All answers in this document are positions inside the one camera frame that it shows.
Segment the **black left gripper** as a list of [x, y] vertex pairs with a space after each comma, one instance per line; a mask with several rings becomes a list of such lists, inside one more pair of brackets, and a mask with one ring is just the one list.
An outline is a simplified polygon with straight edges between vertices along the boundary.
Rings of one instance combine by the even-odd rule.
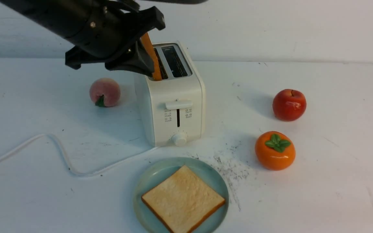
[[140, 10], [133, 0], [47, 0], [46, 28], [74, 45], [65, 53], [65, 64], [75, 70], [82, 64], [106, 62], [123, 38], [137, 40], [113, 61], [109, 71], [129, 71], [151, 77], [154, 61], [141, 37], [166, 28], [163, 13], [155, 6]]

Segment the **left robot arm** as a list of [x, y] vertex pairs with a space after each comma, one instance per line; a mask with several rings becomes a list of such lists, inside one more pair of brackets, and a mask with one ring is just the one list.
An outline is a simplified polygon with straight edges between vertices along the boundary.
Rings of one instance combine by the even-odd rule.
[[140, 10], [133, 0], [2, 0], [1, 4], [27, 17], [74, 45], [65, 65], [103, 63], [109, 71], [123, 70], [151, 77], [157, 71], [150, 41], [153, 29], [165, 28], [157, 7]]

